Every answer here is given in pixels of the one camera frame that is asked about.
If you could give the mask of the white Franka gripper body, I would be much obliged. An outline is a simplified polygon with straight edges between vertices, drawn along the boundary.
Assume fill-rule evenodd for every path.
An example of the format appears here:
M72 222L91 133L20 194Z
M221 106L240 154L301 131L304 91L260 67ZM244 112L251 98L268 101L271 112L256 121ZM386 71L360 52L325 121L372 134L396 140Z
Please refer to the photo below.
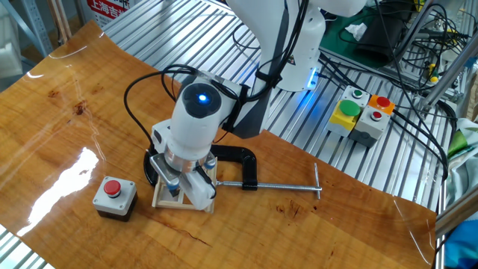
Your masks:
M159 122L152 127L152 142L156 153L151 166L158 174L152 206L212 211L216 192L217 159L209 152L197 161L182 160L168 149L171 138L170 121ZM180 187L173 197L171 189Z

